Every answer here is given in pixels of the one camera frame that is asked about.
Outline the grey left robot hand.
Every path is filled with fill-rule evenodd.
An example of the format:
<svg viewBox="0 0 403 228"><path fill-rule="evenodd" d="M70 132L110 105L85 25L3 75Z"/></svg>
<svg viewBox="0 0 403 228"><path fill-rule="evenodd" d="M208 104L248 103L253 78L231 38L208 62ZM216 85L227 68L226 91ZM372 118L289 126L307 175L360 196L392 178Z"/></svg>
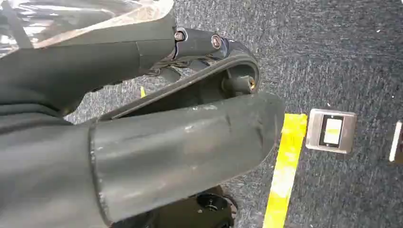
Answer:
<svg viewBox="0 0 403 228"><path fill-rule="evenodd" d="M221 183L260 165L285 106L241 43L171 13L45 17L41 42L0 12L3 228L226 228Z"/></svg>

